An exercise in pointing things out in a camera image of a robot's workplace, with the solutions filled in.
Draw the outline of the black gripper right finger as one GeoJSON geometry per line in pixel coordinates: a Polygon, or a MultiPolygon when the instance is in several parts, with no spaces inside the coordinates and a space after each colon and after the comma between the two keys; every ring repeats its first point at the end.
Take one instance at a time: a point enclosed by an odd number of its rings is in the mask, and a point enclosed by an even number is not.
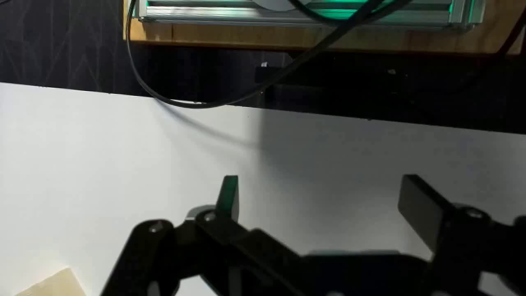
{"type": "Polygon", "coordinates": [[[447,201],[417,174],[401,179],[399,214],[432,252],[419,296],[488,296],[478,285],[496,275],[516,296],[526,296],[526,217],[511,225],[486,212],[447,201]]]}

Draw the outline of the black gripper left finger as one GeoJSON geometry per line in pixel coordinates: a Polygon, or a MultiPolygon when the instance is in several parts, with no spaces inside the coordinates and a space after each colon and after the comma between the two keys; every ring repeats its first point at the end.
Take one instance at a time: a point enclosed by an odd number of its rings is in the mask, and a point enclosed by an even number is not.
{"type": "Polygon", "coordinates": [[[176,296],[195,276],[218,296],[307,296],[306,272],[287,247],[238,224],[238,178],[225,176],[217,202],[181,225],[136,224],[100,296],[176,296]]]}

